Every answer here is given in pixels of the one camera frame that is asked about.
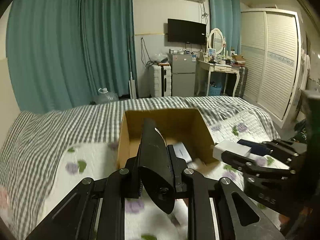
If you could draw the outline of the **grey UGREEN power bank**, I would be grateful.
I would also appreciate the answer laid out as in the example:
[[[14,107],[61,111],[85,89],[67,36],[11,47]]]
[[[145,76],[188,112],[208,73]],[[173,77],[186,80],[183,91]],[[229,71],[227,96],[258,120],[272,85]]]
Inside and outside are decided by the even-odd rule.
[[[186,163],[191,163],[193,160],[182,142],[173,144],[175,155],[178,158],[184,159]]]

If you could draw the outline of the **white charger block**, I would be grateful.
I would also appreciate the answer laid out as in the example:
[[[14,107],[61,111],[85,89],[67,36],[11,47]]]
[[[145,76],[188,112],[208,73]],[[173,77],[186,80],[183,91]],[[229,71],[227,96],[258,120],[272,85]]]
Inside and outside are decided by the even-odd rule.
[[[213,157],[219,161],[222,161],[222,153],[225,151],[232,152],[242,157],[248,157],[251,153],[251,148],[237,142],[224,140],[214,146]]]

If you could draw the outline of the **black sheathed knife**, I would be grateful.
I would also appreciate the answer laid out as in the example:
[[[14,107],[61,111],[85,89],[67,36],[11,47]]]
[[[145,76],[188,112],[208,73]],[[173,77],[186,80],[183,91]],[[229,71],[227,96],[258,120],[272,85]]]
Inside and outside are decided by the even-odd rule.
[[[144,119],[143,123],[138,173],[154,204],[164,213],[172,213],[175,190],[170,157],[156,123],[149,118]]]

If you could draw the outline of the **brown cardboard box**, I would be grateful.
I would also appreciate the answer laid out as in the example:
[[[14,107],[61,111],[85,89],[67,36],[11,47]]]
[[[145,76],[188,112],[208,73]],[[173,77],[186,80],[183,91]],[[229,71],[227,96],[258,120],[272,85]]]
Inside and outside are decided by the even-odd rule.
[[[181,142],[193,160],[200,159],[199,171],[209,171],[219,164],[213,157],[215,143],[200,111],[185,108],[125,111],[120,126],[117,167],[124,167],[127,159],[137,155],[146,118],[155,122],[166,144]]]

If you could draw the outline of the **blue plastic basket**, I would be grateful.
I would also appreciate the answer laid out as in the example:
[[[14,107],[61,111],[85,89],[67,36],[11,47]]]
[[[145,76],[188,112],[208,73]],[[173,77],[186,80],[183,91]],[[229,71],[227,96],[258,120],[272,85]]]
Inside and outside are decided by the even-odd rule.
[[[222,87],[221,86],[216,86],[216,85],[209,85],[209,91],[208,91],[208,95],[209,96],[220,96],[221,95],[221,90]]]

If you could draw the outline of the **dark grey suitcase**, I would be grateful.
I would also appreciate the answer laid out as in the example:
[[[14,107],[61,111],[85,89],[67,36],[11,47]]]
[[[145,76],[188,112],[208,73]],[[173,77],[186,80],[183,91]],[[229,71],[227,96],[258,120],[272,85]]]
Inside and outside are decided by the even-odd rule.
[[[245,92],[245,87],[246,87],[246,82],[247,82],[247,77],[248,77],[248,68],[245,66],[241,66],[239,68],[239,74],[240,74],[240,79],[235,91],[235,96],[243,98],[244,92]]]

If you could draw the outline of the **white dressing table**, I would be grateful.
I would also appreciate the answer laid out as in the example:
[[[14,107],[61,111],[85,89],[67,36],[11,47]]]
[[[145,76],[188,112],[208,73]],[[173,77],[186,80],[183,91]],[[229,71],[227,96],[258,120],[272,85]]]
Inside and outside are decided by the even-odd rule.
[[[222,94],[226,95],[229,77],[233,75],[232,97],[236,97],[236,89],[240,82],[240,66],[236,64],[220,64],[210,63],[208,61],[197,59],[197,74],[196,74],[196,95],[201,93],[204,96],[209,96],[210,85],[215,83],[222,86]]]

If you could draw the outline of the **white ribbed suitcase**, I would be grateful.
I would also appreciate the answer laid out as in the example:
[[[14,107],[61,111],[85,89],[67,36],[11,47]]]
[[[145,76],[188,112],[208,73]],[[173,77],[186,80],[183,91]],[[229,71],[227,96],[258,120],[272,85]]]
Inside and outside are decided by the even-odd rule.
[[[149,67],[149,89],[153,98],[171,96],[171,66],[153,64]]]

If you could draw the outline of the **clear water jug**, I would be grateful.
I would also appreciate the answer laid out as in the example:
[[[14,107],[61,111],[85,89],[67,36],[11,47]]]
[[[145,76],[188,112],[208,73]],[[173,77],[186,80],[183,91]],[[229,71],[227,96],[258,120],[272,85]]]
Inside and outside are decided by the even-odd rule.
[[[95,103],[106,104],[118,101],[118,95],[115,92],[108,91],[107,88],[99,88],[98,95],[95,97]]]

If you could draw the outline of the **white flat mop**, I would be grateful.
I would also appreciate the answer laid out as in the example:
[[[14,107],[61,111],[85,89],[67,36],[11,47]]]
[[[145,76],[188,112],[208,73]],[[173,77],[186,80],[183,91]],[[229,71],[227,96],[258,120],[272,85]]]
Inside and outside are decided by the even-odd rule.
[[[132,74],[132,65],[131,65],[131,51],[130,51],[130,36],[127,34],[127,42],[128,42],[128,57],[129,57],[129,90],[130,90],[130,98],[131,99],[136,99],[137,94],[136,94],[136,83],[135,80],[133,79],[133,74]]]

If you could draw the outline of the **grey small refrigerator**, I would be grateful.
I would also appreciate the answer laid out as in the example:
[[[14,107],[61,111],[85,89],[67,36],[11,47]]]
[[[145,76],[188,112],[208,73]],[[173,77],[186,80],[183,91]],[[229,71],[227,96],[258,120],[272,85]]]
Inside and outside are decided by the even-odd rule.
[[[170,54],[172,96],[192,97],[195,93],[196,55]]]

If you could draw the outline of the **white louvred wardrobe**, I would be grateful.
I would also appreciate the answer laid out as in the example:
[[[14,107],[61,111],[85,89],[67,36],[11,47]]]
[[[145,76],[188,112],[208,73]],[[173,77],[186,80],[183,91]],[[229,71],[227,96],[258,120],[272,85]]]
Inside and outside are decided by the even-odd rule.
[[[257,8],[241,13],[241,54],[248,76],[243,98],[279,127],[299,102],[302,40],[294,11]]]

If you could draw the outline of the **grey checked bed sheet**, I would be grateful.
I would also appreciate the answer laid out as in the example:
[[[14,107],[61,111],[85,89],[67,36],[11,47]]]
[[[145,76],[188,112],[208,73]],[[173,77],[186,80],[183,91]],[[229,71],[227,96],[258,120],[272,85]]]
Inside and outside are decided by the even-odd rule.
[[[46,114],[23,111],[9,128],[1,148],[1,185],[9,194],[9,229],[14,237],[25,239],[36,225],[65,150],[84,142],[117,140],[122,116],[127,110],[167,108],[196,108],[208,125],[251,110],[268,138],[279,138],[266,111],[230,96],[143,98]]]

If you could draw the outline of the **white oval mirror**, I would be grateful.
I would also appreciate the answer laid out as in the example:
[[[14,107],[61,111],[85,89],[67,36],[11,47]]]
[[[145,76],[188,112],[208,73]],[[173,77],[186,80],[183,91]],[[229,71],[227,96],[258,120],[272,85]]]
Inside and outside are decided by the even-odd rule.
[[[214,28],[208,35],[208,49],[215,49],[216,54],[220,54],[224,49],[225,38],[219,28]]]

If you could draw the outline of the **teal curtain by wardrobe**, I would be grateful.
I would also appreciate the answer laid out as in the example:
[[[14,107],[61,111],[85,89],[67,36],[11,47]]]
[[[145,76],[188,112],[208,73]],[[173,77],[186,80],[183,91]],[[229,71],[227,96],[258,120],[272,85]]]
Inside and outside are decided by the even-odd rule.
[[[210,29],[218,28],[226,38],[226,50],[241,50],[240,0],[209,0]]]

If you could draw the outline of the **large teal curtain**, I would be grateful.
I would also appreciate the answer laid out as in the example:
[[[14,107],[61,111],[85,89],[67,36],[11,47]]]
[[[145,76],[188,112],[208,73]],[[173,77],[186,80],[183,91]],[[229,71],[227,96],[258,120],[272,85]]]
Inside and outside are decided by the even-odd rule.
[[[129,95],[136,77],[132,0],[14,0],[6,52],[22,111],[89,104],[106,88]]]

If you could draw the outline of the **black wall television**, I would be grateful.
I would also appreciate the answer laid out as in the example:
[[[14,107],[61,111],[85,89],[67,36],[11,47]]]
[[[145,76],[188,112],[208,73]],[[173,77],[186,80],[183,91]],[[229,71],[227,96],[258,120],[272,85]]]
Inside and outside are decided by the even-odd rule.
[[[172,18],[167,20],[168,42],[205,45],[206,30],[203,23]]]

